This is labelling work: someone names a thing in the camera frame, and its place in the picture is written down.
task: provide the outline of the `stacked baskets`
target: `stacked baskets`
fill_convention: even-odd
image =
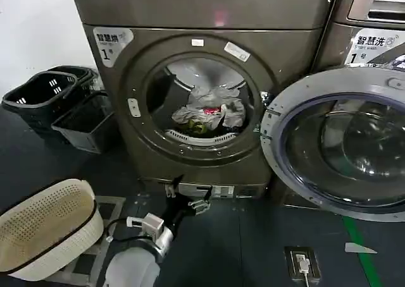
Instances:
[[[96,76],[87,68],[55,67],[8,92],[2,105],[49,144],[102,153],[119,132],[106,93],[91,93]]]
[[[3,97],[5,109],[18,114],[48,143],[67,142],[52,123],[90,93],[90,69],[59,66],[34,75]]]

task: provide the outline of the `white robotic arm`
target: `white robotic arm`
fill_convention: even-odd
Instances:
[[[182,219],[185,216],[196,216],[209,209],[212,187],[203,200],[193,201],[176,192],[181,179],[182,176],[174,179],[166,189],[167,206],[161,218],[148,213],[143,219],[136,217],[120,219],[126,221],[128,227],[142,228],[142,231],[139,236],[130,238],[135,240],[134,247],[116,254],[111,260],[106,271],[104,287],[153,287],[160,273],[159,265],[176,237]],[[108,233],[108,228],[113,223],[106,228],[108,241],[114,240]]]

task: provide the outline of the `white laundry basket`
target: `white laundry basket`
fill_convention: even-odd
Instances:
[[[0,216],[0,273],[39,281],[76,259],[103,234],[86,181],[42,189]]]

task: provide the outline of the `floor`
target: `floor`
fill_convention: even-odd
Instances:
[[[70,146],[48,146],[15,114],[0,110],[0,208],[20,200],[44,185],[68,177],[86,179],[97,196],[125,198],[121,216],[157,215],[165,198],[141,191],[125,146],[117,143],[109,152],[94,155]],[[161,266],[157,287],[186,286],[304,286],[290,279],[284,247],[312,247],[319,264],[319,287],[402,286],[405,280],[403,252],[405,224],[356,221],[363,245],[372,255],[381,284],[369,283],[359,257],[345,253],[351,241],[342,217],[323,211],[277,207],[268,200],[215,200],[209,212],[187,218]],[[136,230],[117,226],[115,235],[136,235]],[[112,243],[97,284],[112,256],[129,244]],[[77,268],[89,268],[81,260]],[[59,287],[68,284],[24,282],[0,275],[1,286]]]

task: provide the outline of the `mesh basket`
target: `mesh basket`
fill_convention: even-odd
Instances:
[[[84,253],[103,234],[103,219],[86,181],[42,189],[0,216],[0,273],[44,279]]]
[[[105,92],[94,92],[86,97],[58,118],[52,128],[76,148],[98,154],[112,146],[120,134]]]
[[[34,75],[8,92],[2,106],[18,114],[43,139],[67,142],[51,125],[89,95],[94,77],[95,74],[86,68],[55,67]]]

